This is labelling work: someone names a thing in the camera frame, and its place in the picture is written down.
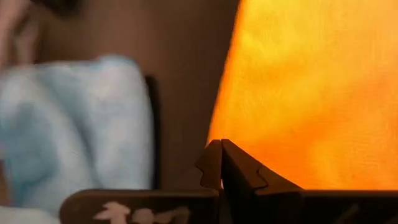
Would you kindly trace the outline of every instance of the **blue cloth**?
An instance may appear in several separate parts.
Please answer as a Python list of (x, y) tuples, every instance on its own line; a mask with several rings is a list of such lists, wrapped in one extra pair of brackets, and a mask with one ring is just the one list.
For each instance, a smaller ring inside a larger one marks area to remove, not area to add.
[(47, 224), (44, 216), (57, 217), (62, 202), (84, 189), (151, 187), (152, 110), (132, 60), (13, 68), (1, 82), (0, 137), (12, 206), (37, 210), (0, 207), (1, 223), (17, 216)]

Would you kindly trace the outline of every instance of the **light blue towel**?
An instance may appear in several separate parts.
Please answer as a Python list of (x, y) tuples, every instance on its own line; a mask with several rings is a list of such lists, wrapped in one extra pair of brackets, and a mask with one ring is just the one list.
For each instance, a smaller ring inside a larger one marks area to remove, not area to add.
[[(1, 85), (0, 137), (13, 206), (40, 210), (37, 223), (47, 224), (44, 214), (57, 217), (61, 203), (83, 189), (151, 187), (152, 111), (132, 60), (14, 68)], [(9, 211), (0, 208), (1, 223), (11, 223), (5, 213), (36, 223), (32, 210)]]

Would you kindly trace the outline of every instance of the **dark brown wall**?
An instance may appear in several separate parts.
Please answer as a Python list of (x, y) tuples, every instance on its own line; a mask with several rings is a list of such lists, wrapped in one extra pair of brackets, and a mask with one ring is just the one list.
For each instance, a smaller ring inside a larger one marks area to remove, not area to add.
[(118, 53), (157, 83), (163, 188), (206, 144), (238, 0), (86, 0), (78, 16), (45, 23), (40, 61)]

